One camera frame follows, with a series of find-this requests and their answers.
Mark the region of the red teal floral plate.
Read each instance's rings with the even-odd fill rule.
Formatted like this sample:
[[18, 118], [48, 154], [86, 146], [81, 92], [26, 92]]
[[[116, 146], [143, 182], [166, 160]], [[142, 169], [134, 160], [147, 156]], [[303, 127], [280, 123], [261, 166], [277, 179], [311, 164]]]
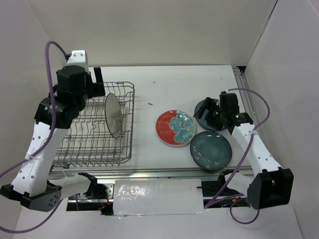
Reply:
[[184, 146], [196, 135], [194, 119], [184, 111], [169, 110], [156, 121], [156, 132], [162, 142], [170, 146]]

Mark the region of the white tree pattern plate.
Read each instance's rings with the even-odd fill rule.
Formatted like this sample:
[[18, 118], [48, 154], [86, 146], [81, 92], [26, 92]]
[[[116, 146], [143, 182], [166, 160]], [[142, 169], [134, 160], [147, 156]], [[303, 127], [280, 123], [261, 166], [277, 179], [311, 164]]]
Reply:
[[123, 129], [123, 115], [120, 103], [113, 93], [106, 96], [105, 120], [110, 135], [114, 138], [119, 137]]

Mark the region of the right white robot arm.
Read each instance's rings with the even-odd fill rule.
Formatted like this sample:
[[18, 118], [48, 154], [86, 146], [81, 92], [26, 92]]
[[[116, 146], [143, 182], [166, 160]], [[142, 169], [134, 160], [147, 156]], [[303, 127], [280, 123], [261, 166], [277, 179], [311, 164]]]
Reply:
[[294, 175], [283, 168], [261, 140], [250, 115], [241, 112], [233, 89], [221, 92], [219, 99], [207, 97], [194, 112], [196, 119], [204, 120], [217, 130], [226, 129], [244, 151], [232, 172], [223, 172], [218, 182], [218, 191], [205, 205], [211, 207], [222, 195], [236, 191], [244, 195], [255, 210], [286, 205], [290, 202]]

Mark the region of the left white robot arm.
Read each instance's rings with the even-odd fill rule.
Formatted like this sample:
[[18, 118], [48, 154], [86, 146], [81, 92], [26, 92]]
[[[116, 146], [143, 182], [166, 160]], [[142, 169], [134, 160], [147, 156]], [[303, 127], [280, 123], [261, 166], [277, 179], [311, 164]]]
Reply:
[[58, 148], [86, 101], [105, 95], [103, 81], [93, 83], [90, 71], [77, 65], [65, 66], [56, 75], [53, 92], [38, 105], [26, 159], [14, 180], [0, 189], [2, 196], [41, 212], [51, 211], [60, 200], [75, 194], [88, 199], [98, 194], [97, 178], [88, 173], [53, 180], [48, 176]]

